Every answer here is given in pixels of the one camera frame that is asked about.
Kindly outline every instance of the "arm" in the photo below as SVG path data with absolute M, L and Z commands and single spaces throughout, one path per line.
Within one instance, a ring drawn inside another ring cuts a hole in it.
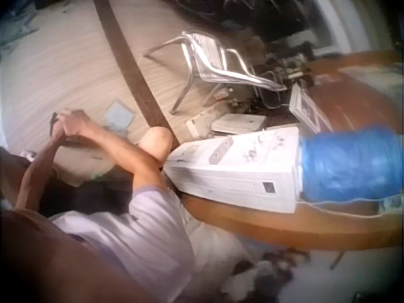
M 52 174 L 53 161 L 58 148 L 65 139 L 60 122 L 54 125 L 54 134 L 27 168 L 21 181 L 16 209 L 37 211 L 45 185 Z
M 91 121 L 82 110 L 62 110 L 58 118 L 68 136 L 80 135 L 96 142 L 116 164 L 131 172 L 134 189 L 154 185 L 167 191 L 159 164 L 150 154 Z

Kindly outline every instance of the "wooden table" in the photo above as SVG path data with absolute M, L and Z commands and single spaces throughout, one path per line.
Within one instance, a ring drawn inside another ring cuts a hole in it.
M 391 64 L 395 61 L 397 56 L 391 52 L 366 52 L 362 56 L 354 54 L 343 59 L 314 62 L 312 69 L 315 74 L 337 73 L 336 70 L 342 66 Z M 373 122 L 388 125 L 399 133 L 402 130 L 400 111 L 380 93 L 359 82 L 344 78 L 314 87 L 311 95 L 336 130 L 352 129 L 352 125 L 360 129 Z M 342 113 L 349 117 L 350 123 Z M 182 194 L 182 202 L 198 220 L 260 242 L 281 246 L 347 251 L 402 243 L 401 215 L 350 218 L 323 213 L 308 205 L 297 205 L 293 214 L 281 214 L 227 205 L 188 194 Z M 332 207 L 343 208 L 341 211 L 344 212 L 375 214 L 373 203 Z

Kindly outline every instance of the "hand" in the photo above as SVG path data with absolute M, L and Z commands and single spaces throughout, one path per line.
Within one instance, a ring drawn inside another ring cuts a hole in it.
M 83 135 L 89 122 L 91 122 L 83 110 L 63 109 L 58 113 L 57 118 L 62 122 L 67 136 Z
M 66 133 L 64 132 L 63 129 L 63 124 L 61 121 L 56 121 L 53 124 L 52 128 L 52 136 L 50 136 L 50 139 L 55 142 L 62 144 L 64 140 L 66 140 Z

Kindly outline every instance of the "wrist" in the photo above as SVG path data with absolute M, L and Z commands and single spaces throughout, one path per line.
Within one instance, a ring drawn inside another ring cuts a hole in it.
M 94 121 L 87 121 L 84 123 L 83 128 L 80 131 L 80 136 L 91 139 L 99 128 L 98 124 Z
M 62 133 L 62 134 L 53 134 L 49 138 L 50 143 L 52 145 L 57 146 L 57 147 L 61 146 L 65 140 L 66 140 L 66 135 L 64 133 Z

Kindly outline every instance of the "man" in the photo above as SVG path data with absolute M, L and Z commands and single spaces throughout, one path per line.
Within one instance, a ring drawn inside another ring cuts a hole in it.
M 3 167 L 2 157 L 2 193 L 17 211 L 39 210 L 41 199 L 49 199 L 46 185 L 52 161 L 65 136 L 94 141 L 133 174 L 128 213 L 85 215 L 69 211 L 54 218 L 53 223 L 101 256 L 114 271 L 131 276 L 158 300 L 172 302 L 187 285 L 194 268 L 191 243 L 159 169 L 171 149 L 172 134 L 165 128 L 151 128 L 134 146 L 91 121 L 82 110 L 65 109 L 57 118 L 50 141 L 27 168 L 22 181 L 21 167 L 9 163 Z

